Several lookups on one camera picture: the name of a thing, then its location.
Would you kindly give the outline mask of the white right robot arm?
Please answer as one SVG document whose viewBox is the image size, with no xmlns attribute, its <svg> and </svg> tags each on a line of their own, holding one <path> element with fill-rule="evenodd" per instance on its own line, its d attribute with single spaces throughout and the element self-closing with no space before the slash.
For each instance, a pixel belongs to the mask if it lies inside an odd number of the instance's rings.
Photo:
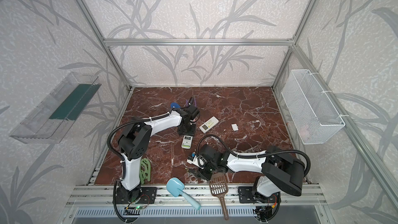
<svg viewBox="0 0 398 224">
<path fill-rule="evenodd" d="M 310 157 L 301 150 L 283 150 L 271 145 L 265 151 L 239 153 L 214 134 L 201 138 L 197 151 L 187 161 L 198 167 L 190 170 L 190 173 L 206 181 L 217 172 L 260 173 L 255 179 L 252 193 L 255 197 L 264 198 L 281 191 L 300 197 L 303 180 L 311 169 Z"/>
</svg>

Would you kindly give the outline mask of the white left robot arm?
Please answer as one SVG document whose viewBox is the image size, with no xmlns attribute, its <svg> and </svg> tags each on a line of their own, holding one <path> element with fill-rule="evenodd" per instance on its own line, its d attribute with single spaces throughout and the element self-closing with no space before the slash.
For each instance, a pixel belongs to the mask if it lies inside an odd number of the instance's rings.
<svg viewBox="0 0 398 224">
<path fill-rule="evenodd" d="M 143 119 L 134 119 L 113 129 L 107 137 L 108 149 L 122 164 L 121 186 L 136 191 L 141 184 L 141 158 L 148 149 L 150 138 L 169 128 L 178 128 L 181 135 L 195 132 L 195 119 L 200 111 L 194 105 L 172 108 L 167 113 Z"/>
</svg>

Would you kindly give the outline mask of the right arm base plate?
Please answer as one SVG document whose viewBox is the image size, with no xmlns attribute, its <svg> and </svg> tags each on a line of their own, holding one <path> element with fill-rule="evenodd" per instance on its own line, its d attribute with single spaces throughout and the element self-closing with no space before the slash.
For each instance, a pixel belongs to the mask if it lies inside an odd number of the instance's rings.
<svg viewBox="0 0 398 224">
<path fill-rule="evenodd" d="M 256 191 L 254 186 L 240 186 L 238 187 L 238 196 L 240 203 L 275 203 L 277 199 L 275 196 L 265 197 Z"/>
</svg>

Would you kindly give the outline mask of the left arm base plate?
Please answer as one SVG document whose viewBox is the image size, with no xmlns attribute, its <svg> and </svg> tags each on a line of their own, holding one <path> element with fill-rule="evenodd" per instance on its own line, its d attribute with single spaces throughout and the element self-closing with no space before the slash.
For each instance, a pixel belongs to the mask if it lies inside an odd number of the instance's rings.
<svg viewBox="0 0 398 224">
<path fill-rule="evenodd" d="M 131 191 L 123 187 L 117 187 L 113 196 L 116 204 L 154 204 L 157 195 L 157 187 L 138 187 Z"/>
</svg>

